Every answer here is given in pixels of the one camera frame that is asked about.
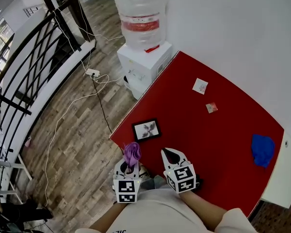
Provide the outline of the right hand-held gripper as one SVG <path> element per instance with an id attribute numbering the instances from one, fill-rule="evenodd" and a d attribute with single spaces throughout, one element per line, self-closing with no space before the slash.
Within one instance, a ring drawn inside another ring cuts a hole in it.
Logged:
<path id="1" fill-rule="evenodd" d="M 162 161 L 165 168 L 163 172 L 168 185 L 177 193 L 194 190 L 196 188 L 196 173 L 194 166 L 178 166 L 170 169 L 169 163 L 180 164 L 188 161 L 183 152 L 172 148 L 164 148 L 161 150 Z"/>

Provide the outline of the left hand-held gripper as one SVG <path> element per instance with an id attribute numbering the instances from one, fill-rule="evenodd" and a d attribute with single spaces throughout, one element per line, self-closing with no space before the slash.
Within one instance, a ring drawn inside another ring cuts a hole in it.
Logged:
<path id="1" fill-rule="evenodd" d="M 124 176 L 121 166 L 124 159 L 121 159 L 114 167 L 114 176 Z M 133 178 L 114 179 L 113 185 L 117 203 L 136 203 L 141 186 L 139 179 L 139 162 L 133 166 Z"/>

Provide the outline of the purple cloth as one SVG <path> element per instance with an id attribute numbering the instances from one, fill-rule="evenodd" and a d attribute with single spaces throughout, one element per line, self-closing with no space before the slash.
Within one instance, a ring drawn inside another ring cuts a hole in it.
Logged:
<path id="1" fill-rule="evenodd" d="M 141 149 L 137 142 L 131 142 L 124 147 L 124 160 L 129 169 L 132 169 L 135 164 L 141 159 Z"/>

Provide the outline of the black framed picture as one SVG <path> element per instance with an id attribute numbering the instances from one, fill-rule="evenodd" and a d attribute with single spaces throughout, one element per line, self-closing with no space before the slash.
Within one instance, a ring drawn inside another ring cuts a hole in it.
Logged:
<path id="1" fill-rule="evenodd" d="M 152 138 L 157 138 L 162 135 L 158 120 L 156 118 L 135 122 L 131 126 L 134 139 L 138 143 Z"/>

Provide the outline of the person's right forearm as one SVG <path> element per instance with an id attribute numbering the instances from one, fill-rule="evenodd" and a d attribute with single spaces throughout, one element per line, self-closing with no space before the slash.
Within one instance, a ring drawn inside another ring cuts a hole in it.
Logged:
<path id="1" fill-rule="evenodd" d="M 227 210 L 204 200 L 192 191 L 180 193 L 179 196 L 210 231 L 214 232 L 227 212 Z"/>

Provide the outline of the person's left forearm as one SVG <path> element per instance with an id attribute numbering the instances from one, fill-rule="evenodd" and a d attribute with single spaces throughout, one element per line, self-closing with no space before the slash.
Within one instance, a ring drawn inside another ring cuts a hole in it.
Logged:
<path id="1" fill-rule="evenodd" d="M 100 233 L 106 233 L 107 230 L 114 223 L 116 218 L 121 214 L 125 209 L 127 203 L 115 203 L 103 216 L 101 216 L 94 224 L 89 228 L 96 230 Z"/>

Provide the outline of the person's grey trousers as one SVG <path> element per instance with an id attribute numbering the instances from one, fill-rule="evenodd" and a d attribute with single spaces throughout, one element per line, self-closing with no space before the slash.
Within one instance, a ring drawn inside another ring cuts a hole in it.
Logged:
<path id="1" fill-rule="evenodd" d="M 169 188 L 167 181 L 162 176 L 156 175 L 154 178 L 149 178 L 141 183 L 140 191 Z"/>

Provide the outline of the person's white shirt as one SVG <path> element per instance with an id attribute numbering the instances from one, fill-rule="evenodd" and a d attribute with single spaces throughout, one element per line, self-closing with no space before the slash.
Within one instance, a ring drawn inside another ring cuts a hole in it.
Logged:
<path id="1" fill-rule="evenodd" d="M 100 233 L 80 228 L 75 233 Z M 213 231 L 171 188 L 141 192 L 127 203 L 106 233 L 257 233 L 241 209 L 228 210 Z"/>

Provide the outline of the small red white packet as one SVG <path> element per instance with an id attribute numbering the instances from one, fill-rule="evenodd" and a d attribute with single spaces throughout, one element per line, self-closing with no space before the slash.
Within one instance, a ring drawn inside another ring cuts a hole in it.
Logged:
<path id="1" fill-rule="evenodd" d="M 214 102 L 206 104 L 206 109 L 209 114 L 218 111 L 218 108 Z"/>

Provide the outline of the white square card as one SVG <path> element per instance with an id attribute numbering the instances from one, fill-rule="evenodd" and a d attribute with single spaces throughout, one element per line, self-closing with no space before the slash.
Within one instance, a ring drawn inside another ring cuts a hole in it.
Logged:
<path id="1" fill-rule="evenodd" d="M 193 85 L 192 90 L 204 95 L 207 89 L 207 85 L 208 85 L 208 82 L 197 78 Z"/>

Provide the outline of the blue cloth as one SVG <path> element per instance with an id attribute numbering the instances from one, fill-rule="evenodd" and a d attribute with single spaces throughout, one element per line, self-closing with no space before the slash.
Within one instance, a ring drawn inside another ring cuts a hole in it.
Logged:
<path id="1" fill-rule="evenodd" d="M 267 168 L 275 152 L 275 143 L 268 136 L 252 135 L 252 156 L 257 166 Z"/>

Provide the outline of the white power strip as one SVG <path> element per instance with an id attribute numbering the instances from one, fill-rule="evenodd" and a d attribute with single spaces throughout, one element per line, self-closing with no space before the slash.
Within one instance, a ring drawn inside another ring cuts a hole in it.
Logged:
<path id="1" fill-rule="evenodd" d="M 100 76 L 100 71 L 89 68 L 86 70 L 86 75 L 97 78 Z"/>

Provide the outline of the white desk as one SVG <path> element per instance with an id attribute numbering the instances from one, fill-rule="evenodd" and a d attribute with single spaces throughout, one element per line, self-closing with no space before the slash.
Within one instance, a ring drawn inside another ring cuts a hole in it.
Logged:
<path id="1" fill-rule="evenodd" d="M 19 153 L 17 156 L 12 153 L 12 157 L 13 159 L 11 160 L 0 159 L 0 199 L 2 199 L 3 202 L 6 202 L 8 195 L 14 195 L 17 197 L 20 204 L 23 204 L 19 193 L 11 183 L 11 174 L 13 169 L 22 169 L 25 171 L 30 181 L 32 180 L 32 176 L 27 170 Z"/>

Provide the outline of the water dispenser with bottle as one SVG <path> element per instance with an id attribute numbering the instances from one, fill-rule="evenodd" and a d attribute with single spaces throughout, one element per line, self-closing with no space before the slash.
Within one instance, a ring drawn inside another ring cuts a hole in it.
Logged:
<path id="1" fill-rule="evenodd" d="M 165 9 L 168 0 L 114 0 L 126 45 L 148 50 L 162 45 L 166 36 Z"/>

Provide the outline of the black stair railing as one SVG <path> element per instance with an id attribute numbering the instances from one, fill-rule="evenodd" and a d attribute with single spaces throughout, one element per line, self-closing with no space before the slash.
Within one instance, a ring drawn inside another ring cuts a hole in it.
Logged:
<path id="1" fill-rule="evenodd" d="M 0 159 L 24 146 L 40 111 L 70 71 L 96 48 L 79 0 L 51 0 L 14 34 L 0 74 Z"/>

